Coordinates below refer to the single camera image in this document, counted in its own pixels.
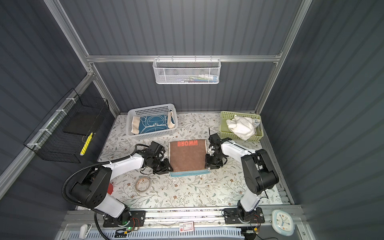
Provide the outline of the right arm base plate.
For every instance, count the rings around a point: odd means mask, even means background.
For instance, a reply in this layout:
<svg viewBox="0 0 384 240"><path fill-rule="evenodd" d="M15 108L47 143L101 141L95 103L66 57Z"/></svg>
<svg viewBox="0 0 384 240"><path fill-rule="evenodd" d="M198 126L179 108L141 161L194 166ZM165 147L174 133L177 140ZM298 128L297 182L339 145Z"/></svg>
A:
<svg viewBox="0 0 384 240"><path fill-rule="evenodd" d="M243 210L238 208L226 208L223 209L221 213L227 225L265 223L264 213L260 207L251 210L250 212L244 212Z"/></svg>

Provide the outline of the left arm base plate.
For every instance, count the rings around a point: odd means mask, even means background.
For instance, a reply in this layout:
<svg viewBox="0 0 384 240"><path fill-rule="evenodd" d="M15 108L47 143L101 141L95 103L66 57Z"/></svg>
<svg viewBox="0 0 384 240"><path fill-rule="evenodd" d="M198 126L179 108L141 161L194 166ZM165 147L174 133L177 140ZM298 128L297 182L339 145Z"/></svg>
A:
<svg viewBox="0 0 384 240"><path fill-rule="evenodd" d="M114 218L110 215L103 217L104 228L117 228L117 227L142 227L146 219L146 211L128 211L125 210L123 213Z"/></svg>

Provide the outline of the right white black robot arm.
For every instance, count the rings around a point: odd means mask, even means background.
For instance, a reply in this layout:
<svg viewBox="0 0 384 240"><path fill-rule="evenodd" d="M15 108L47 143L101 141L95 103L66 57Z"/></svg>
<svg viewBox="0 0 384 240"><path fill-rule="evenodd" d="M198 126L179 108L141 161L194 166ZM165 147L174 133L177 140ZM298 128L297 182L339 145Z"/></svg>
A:
<svg viewBox="0 0 384 240"><path fill-rule="evenodd" d="M262 194L272 189L279 176L268 152L264 149L251 150L230 138L221 139L218 134L209 136L209 150L206 167L212 170L222 168L232 158L242 164L247 190L238 203L238 215L252 213L259 205Z"/></svg>

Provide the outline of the blue beige Doraemon towel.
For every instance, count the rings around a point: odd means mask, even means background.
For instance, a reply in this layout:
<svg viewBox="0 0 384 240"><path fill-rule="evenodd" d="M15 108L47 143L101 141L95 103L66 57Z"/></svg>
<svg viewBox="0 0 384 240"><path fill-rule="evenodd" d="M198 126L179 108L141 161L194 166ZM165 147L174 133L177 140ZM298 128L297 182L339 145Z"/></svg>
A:
<svg viewBox="0 0 384 240"><path fill-rule="evenodd" d="M173 129L176 126L174 111L169 110L166 115L134 116L131 126L131 133L134 135Z"/></svg>

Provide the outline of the orange towel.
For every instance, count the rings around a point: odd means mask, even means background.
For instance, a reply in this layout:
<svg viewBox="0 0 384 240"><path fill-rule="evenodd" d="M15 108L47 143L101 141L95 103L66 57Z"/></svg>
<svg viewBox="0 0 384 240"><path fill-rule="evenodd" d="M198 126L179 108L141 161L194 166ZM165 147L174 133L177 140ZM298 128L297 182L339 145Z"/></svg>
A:
<svg viewBox="0 0 384 240"><path fill-rule="evenodd" d="M169 143L171 177L189 177L209 174L206 166L206 140L182 140Z"/></svg>

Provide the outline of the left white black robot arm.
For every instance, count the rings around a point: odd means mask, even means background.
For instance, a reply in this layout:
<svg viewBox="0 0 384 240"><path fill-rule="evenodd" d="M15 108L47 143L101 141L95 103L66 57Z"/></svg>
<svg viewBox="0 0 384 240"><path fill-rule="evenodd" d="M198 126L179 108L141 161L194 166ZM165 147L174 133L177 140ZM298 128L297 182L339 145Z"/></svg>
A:
<svg viewBox="0 0 384 240"><path fill-rule="evenodd" d="M172 172L165 147L151 142L135 145L132 154L112 161L97 162L70 175L62 187L63 198L76 206L119 218L128 207L108 193L110 181L130 171L149 168L153 174Z"/></svg>

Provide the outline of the white plastic laundry basket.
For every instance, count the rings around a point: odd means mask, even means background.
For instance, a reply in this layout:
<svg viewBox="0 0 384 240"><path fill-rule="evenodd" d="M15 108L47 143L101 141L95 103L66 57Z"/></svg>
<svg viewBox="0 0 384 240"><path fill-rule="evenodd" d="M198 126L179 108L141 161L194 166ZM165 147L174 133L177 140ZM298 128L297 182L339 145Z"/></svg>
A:
<svg viewBox="0 0 384 240"><path fill-rule="evenodd" d="M162 131L146 133L146 134L139 134L139 135L134 135L133 133L131 133L131 129L132 129L131 124L134 116L144 117L144 116L166 115L169 112L169 110L174 111L174 119L176 121L176 126L173 129L162 130ZM143 140L148 138L160 137L163 135L171 135L176 132L177 128L178 128L177 111L173 104L163 104L163 105L132 109L127 114L127 124L126 124L127 136L135 140Z"/></svg>

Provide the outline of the white towel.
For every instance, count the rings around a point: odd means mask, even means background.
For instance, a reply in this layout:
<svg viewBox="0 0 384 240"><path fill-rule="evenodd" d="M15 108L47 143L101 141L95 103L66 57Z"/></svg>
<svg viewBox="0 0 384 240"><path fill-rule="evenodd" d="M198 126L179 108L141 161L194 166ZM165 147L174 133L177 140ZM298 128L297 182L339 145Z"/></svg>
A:
<svg viewBox="0 0 384 240"><path fill-rule="evenodd" d="M256 128L261 124L261 120L235 115L232 120L226 120L229 130L240 139L246 141L256 133Z"/></svg>

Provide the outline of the green perforated plastic basket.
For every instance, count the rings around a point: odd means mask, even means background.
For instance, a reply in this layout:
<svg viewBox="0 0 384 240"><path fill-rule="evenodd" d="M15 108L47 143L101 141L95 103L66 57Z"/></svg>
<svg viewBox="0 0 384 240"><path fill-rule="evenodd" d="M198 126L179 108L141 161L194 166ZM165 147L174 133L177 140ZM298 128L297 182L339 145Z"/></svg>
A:
<svg viewBox="0 0 384 240"><path fill-rule="evenodd" d="M264 136L260 115L221 111L221 138L258 142Z"/></svg>

